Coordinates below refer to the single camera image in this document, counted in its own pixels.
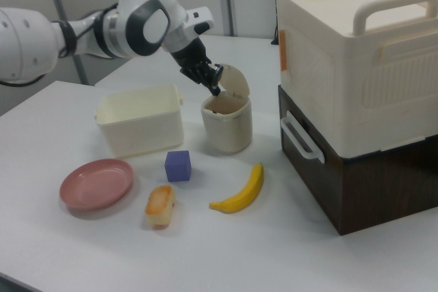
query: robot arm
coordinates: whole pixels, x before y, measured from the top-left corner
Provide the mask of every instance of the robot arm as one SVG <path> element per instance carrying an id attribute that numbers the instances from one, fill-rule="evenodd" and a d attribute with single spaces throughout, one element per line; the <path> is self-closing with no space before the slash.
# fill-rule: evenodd
<path id="1" fill-rule="evenodd" d="M 223 67 L 211 64 L 199 39 L 212 26 L 208 8 L 185 10 L 177 0 L 119 0 L 71 22 L 0 8 L 0 80 L 29 81 L 53 70 L 59 57 L 87 53 L 132 58 L 163 47 L 184 75 L 217 95 Z"/>

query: storage box handle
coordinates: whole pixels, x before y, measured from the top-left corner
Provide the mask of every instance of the storage box handle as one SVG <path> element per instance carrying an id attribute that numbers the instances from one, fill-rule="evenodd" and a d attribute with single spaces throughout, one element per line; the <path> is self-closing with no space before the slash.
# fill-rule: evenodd
<path id="1" fill-rule="evenodd" d="M 356 11 L 353 19 L 353 34 L 360 36 L 365 33 L 367 18 L 375 12 L 390 10 L 392 8 L 413 5 L 415 3 L 427 3 L 426 18 L 434 18 L 438 15 L 438 0 L 371 0 L 362 4 Z"/>
<path id="2" fill-rule="evenodd" d="M 292 128 L 295 129 L 295 132 L 299 134 L 299 136 L 304 140 L 304 142 L 310 147 L 312 150 L 311 152 L 307 152 L 304 147 L 300 144 L 300 142 L 296 139 L 294 134 L 290 131 L 287 124 L 291 124 Z M 280 120 L 280 126 L 282 130 L 285 132 L 286 136 L 290 139 L 293 145 L 295 145 L 296 149 L 300 152 L 302 157 L 305 159 L 319 159 L 321 163 L 325 163 L 325 157 L 322 153 L 321 149 L 318 147 L 318 145 L 315 144 L 315 142 L 312 140 L 312 138 L 309 136 L 308 133 L 303 129 L 303 127 L 300 125 L 300 123 L 295 119 L 295 117 L 287 111 L 286 117 Z"/>

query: dark brown box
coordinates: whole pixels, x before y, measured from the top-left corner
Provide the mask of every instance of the dark brown box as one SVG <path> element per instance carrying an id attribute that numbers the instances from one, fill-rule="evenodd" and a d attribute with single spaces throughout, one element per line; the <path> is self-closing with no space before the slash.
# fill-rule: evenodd
<path id="1" fill-rule="evenodd" d="M 325 163 L 305 159 L 281 130 L 283 152 L 340 235 L 438 206 L 438 135 L 343 159 L 281 86 L 279 103 L 280 117 L 290 111 L 324 153 Z"/>

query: box lid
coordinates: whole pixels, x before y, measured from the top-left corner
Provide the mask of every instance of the box lid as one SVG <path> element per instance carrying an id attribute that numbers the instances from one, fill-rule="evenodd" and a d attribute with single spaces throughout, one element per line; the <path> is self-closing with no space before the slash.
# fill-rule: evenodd
<path id="1" fill-rule="evenodd" d="M 246 98 L 249 96 L 249 86 L 244 74 L 232 65 L 221 64 L 224 67 L 220 85 L 234 97 Z"/>

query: banana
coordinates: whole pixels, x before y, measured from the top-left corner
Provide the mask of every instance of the banana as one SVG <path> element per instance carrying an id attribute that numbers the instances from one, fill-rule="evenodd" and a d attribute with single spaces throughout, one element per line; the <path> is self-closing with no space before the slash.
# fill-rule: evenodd
<path id="1" fill-rule="evenodd" d="M 210 209 L 223 213 L 234 213 L 246 208 L 259 195 L 263 180 L 263 165 L 258 163 L 253 166 L 248 182 L 239 193 L 221 202 L 210 203 Z"/>

